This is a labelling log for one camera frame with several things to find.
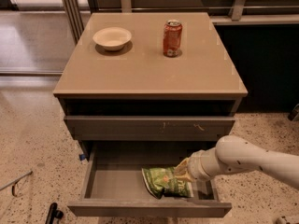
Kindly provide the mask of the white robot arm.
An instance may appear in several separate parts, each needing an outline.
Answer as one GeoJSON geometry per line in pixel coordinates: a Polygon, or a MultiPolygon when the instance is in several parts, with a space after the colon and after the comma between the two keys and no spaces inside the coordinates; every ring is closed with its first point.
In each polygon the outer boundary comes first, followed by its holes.
{"type": "Polygon", "coordinates": [[[271,151],[234,136],[223,136],[215,147],[185,158],[174,171],[179,180],[208,181],[217,175],[259,171],[299,189],[299,157],[271,151]]]}

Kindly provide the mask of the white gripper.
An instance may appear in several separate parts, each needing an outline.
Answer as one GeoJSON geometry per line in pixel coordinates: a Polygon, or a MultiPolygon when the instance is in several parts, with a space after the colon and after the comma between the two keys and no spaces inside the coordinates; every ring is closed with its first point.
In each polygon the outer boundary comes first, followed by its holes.
{"type": "Polygon", "coordinates": [[[213,178],[210,171],[213,168],[214,150],[199,150],[193,152],[189,158],[181,161],[174,170],[177,180],[193,182],[207,182],[213,178]]]}

